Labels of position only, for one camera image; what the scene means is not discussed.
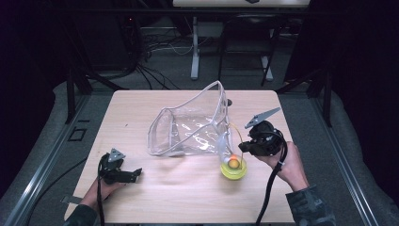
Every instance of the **human hand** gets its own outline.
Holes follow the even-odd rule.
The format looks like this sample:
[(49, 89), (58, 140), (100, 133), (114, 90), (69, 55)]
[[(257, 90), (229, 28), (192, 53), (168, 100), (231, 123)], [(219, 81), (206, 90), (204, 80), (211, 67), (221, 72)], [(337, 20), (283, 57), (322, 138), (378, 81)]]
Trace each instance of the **human hand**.
[[(272, 156), (255, 157), (265, 162), (273, 169), (279, 162), (280, 156), (281, 152), (278, 152), (276, 155)], [(278, 172), (277, 175), (283, 181), (287, 182), (293, 191), (298, 191), (309, 186), (305, 170), (303, 169), (299, 150), (291, 141), (287, 142), (287, 156), (285, 157), (284, 165), (281, 167), (281, 171)]]
[[(101, 196), (104, 199), (106, 199), (109, 195), (111, 195), (112, 192), (115, 190), (126, 186), (125, 183), (114, 183), (112, 185), (108, 185), (104, 180), (100, 181), (101, 183)], [(88, 207), (91, 207), (92, 209), (97, 211), (97, 189), (98, 188), (98, 179), (94, 180), (93, 184), (91, 187), (88, 189), (88, 192), (86, 193), (85, 197), (83, 198), (82, 201), (80, 201), (80, 204), (87, 205)]]

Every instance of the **wire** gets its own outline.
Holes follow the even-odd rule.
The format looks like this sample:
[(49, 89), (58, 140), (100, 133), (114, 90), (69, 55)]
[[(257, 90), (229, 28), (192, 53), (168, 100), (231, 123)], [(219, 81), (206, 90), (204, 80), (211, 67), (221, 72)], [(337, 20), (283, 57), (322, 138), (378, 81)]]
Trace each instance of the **wire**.
[(267, 181), (267, 187), (266, 187), (266, 191), (265, 191), (265, 195), (264, 195), (262, 209), (261, 209), (261, 212), (259, 213), (258, 218), (256, 219), (256, 225), (257, 226), (261, 225), (262, 217), (264, 215), (264, 212), (267, 209), (267, 205), (269, 204), (270, 193), (271, 193), (271, 190), (272, 190), (273, 182), (274, 182), (274, 180), (276, 178), (277, 173), (281, 170), (282, 164), (284, 163), (284, 160), (285, 160), (285, 157), (287, 156), (287, 151), (288, 151), (287, 142), (285, 141), (284, 137), (282, 137), (281, 135), (279, 135), (277, 133), (269, 132), (269, 134), (277, 136), (277, 137), (279, 137), (281, 139), (281, 141), (282, 141), (281, 156), (279, 157), (279, 162), (273, 168), (273, 171), (270, 174), (269, 180)]
[[(193, 45), (191, 45), (191, 46), (186, 46), (186, 47), (183, 47), (183, 46), (181, 46), (181, 47), (174, 47), (173, 45), (169, 45), (170, 46), (170, 48), (160, 48), (160, 49), (154, 49), (154, 50), (151, 50), (151, 52), (155, 52), (155, 51), (160, 51), (160, 50), (173, 50), (176, 54), (178, 54), (178, 55), (186, 55), (186, 54), (188, 54), (188, 53), (190, 53), (191, 52), (191, 50), (193, 49)], [(187, 48), (189, 48), (189, 50), (187, 50), (186, 52), (184, 52), (184, 53), (179, 53), (178, 51), (176, 51), (176, 49), (187, 49)]]
[(190, 25), (190, 23), (188, 22), (187, 18), (184, 17), (184, 20), (185, 20), (185, 23), (186, 23), (187, 26), (188, 26), (188, 29), (190, 29), (191, 35), (193, 35), (193, 30), (191, 29), (191, 25)]
[[(235, 124), (233, 124), (233, 123), (231, 123), (231, 122), (229, 122), (229, 126), (232, 126), (236, 131), (237, 131), (237, 133), (238, 133), (238, 136), (240, 137), (240, 139), (241, 139), (241, 143), (244, 143), (244, 141), (243, 141), (243, 137), (241, 137), (241, 133), (240, 133), (240, 131), (238, 131), (238, 128), (237, 128), (237, 126), (235, 125)], [(244, 159), (244, 152), (241, 152), (241, 161), (240, 161), (240, 169), (243, 167), (243, 159)]]
[(71, 170), (75, 169), (77, 166), (79, 166), (80, 164), (84, 163), (86, 160), (88, 160), (88, 158), (84, 158), (81, 161), (79, 161), (78, 163), (76, 163), (75, 165), (73, 165), (71, 168), (69, 168), (68, 170), (66, 170), (65, 172), (63, 172), (61, 175), (59, 175), (51, 184), (49, 184), (47, 186), (47, 188), (40, 194), (40, 196), (36, 199), (35, 203), (33, 204), (32, 209), (30, 210), (29, 213), (29, 218), (27, 220), (26, 225), (29, 225), (30, 219), (32, 218), (33, 212), (35, 211), (36, 206), (38, 205), (39, 201), (41, 200), (41, 198), (43, 198), (43, 196), (50, 190), (50, 188), (55, 185), (62, 177), (64, 177), (68, 172), (70, 172)]
[(103, 197), (101, 195), (101, 169), (102, 169), (102, 163), (104, 161), (105, 158), (107, 158), (108, 155), (105, 154), (103, 155), (103, 157), (101, 158), (100, 162), (99, 162), (99, 166), (97, 168), (97, 205), (99, 208), (99, 215), (100, 215), (100, 222), (101, 225), (104, 226), (105, 225), (105, 218), (104, 218), (104, 209), (103, 209)]
[(190, 44), (192, 43), (192, 41), (189, 38), (182, 37), (182, 36), (172, 37), (171, 39), (168, 39), (168, 40), (159, 41), (158, 38), (160, 38), (160, 37), (167, 37), (167, 36), (149, 35), (146, 38), (146, 41), (144, 41), (144, 43), (147, 45), (147, 48), (146, 48), (147, 51), (151, 51), (151, 50), (156, 49), (162, 45), (169, 45), (169, 44), (176, 45), (180, 42), (185, 42), (185, 43), (190, 43)]
[[(143, 65), (141, 65), (141, 64), (138, 64), (138, 65), (137, 65), (137, 70), (138, 70), (141, 74), (143, 74), (143, 76), (146, 78), (147, 82), (148, 82), (149, 85), (150, 85), (150, 89), (152, 89), (152, 85), (151, 85), (150, 80), (149, 80), (148, 77), (146, 76), (146, 74), (149, 75), (149, 76), (151, 76), (153, 79), (155, 79), (155, 81), (156, 81), (159, 85), (162, 86), (162, 89), (171, 89), (171, 88), (167, 87), (167, 85), (166, 85), (166, 82), (167, 82), (167, 81), (168, 81), (174, 88), (180, 89), (180, 88), (177, 87), (169, 78), (167, 78), (166, 76), (164, 76), (162, 73), (160, 73), (159, 71), (157, 71), (157, 70), (155, 70), (155, 69), (151, 69), (151, 68), (145, 67), (145, 66), (143, 66)], [(161, 82), (161, 81), (154, 75), (154, 73), (156, 73), (156, 74), (162, 76), (163, 81)]]

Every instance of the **camouflage sleeve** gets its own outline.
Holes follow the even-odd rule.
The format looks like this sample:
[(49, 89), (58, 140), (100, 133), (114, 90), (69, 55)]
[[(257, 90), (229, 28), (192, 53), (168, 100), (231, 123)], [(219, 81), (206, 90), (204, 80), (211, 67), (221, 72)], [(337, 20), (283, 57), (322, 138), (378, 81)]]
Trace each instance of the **camouflage sleeve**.
[(286, 197), (296, 225), (336, 225), (334, 213), (320, 198), (316, 186), (286, 194)]

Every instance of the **wooden table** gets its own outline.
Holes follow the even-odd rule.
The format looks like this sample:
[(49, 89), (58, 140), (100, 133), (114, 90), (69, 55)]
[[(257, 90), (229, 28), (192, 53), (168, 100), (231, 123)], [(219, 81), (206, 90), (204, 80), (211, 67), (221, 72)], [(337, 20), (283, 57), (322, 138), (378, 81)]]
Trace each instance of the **wooden table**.
[[(83, 197), (97, 174), (100, 158), (116, 148), (124, 153), (122, 170), (143, 169), (136, 184), (130, 184), (104, 202), (109, 223), (250, 223), (255, 222), (263, 204), (271, 169), (249, 153), (247, 174), (230, 181), (220, 171), (217, 155), (159, 157), (147, 153), (147, 134), (162, 107), (190, 100), (199, 90), (116, 91), (105, 113), (83, 169), (75, 197)], [(230, 122), (249, 140), (244, 126), (255, 114), (280, 106), (271, 90), (226, 90)], [(268, 119), (292, 140), (283, 111)], [(231, 129), (234, 152), (240, 137)], [(280, 178), (273, 185), (263, 222), (294, 222), (285, 194), (291, 188)], [(67, 218), (75, 204), (70, 204)]]

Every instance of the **black curtain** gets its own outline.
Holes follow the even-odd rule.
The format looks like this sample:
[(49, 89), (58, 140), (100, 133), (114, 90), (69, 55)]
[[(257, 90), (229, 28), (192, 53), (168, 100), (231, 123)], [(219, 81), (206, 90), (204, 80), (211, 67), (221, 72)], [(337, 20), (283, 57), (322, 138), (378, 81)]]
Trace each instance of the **black curtain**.
[(310, 12), (338, 10), (348, 14), (340, 20), (306, 19), (285, 77), (286, 81), (295, 80), (324, 67), (339, 50), (330, 68), (332, 89), (343, 100), (355, 127), (364, 163), (397, 205), (398, 6), (393, 0), (312, 0)]
[(54, 38), (60, 31), (34, 1), (3, 2), (0, 14), (3, 196), (48, 120), (67, 67)]

